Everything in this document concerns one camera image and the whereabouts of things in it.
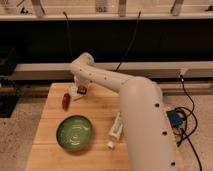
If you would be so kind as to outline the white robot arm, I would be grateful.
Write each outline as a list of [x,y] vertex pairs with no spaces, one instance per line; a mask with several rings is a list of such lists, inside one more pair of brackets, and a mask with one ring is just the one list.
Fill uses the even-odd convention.
[[70,63],[77,83],[94,82],[119,94],[119,107],[132,171],[180,171],[176,143],[161,88],[142,76],[94,66],[89,53]]

